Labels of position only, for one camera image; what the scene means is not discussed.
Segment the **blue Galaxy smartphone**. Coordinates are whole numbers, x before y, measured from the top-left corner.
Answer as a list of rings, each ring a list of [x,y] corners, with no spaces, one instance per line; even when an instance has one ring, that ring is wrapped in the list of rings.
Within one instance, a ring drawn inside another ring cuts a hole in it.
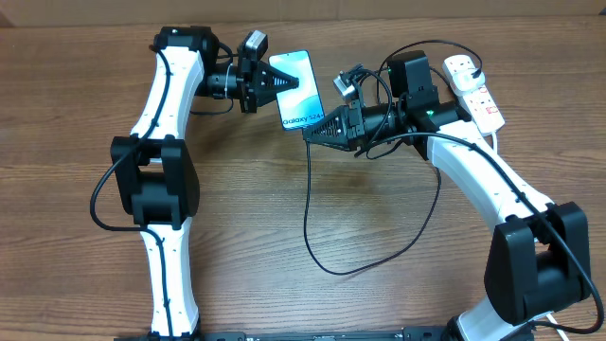
[[[312,60],[307,50],[292,51],[269,57],[275,69],[298,79],[294,89],[276,95],[282,128],[285,131],[311,126],[324,117]]]

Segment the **white power strip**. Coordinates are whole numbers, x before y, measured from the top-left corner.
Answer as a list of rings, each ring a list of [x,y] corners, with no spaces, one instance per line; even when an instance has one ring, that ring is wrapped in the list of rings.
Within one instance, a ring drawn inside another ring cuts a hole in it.
[[[479,69],[468,55],[453,55],[444,60],[442,69],[450,83],[453,73]],[[472,116],[473,122],[482,136],[496,135],[505,125],[504,118],[493,100],[486,83],[464,96],[457,96],[460,105]]]

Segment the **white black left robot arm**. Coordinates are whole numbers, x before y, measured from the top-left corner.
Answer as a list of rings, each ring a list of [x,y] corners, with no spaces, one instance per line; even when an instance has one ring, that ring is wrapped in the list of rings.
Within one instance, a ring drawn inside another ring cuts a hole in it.
[[[210,27],[162,27],[151,50],[156,69],[141,117],[110,147],[111,167],[99,179],[94,204],[110,177],[117,182],[131,231],[143,240],[153,313],[147,340],[200,340],[189,258],[189,232],[200,204],[200,184],[185,133],[197,97],[237,100],[244,113],[296,88],[297,78],[264,62],[268,38],[249,32],[236,50]]]

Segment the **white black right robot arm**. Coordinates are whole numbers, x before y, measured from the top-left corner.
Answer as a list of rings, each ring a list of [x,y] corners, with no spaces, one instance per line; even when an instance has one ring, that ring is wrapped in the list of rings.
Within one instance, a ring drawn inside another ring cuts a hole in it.
[[[480,131],[471,94],[484,82],[482,71],[464,55],[449,58],[441,76],[455,100],[443,102],[423,51],[400,51],[384,67],[386,103],[363,104],[359,83],[367,73],[356,66],[334,82],[344,104],[306,127],[305,143],[355,154],[383,143],[412,146],[459,186],[491,232],[485,297],[443,327],[406,327],[403,338],[529,340],[550,314],[598,298],[584,212],[530,186]]]

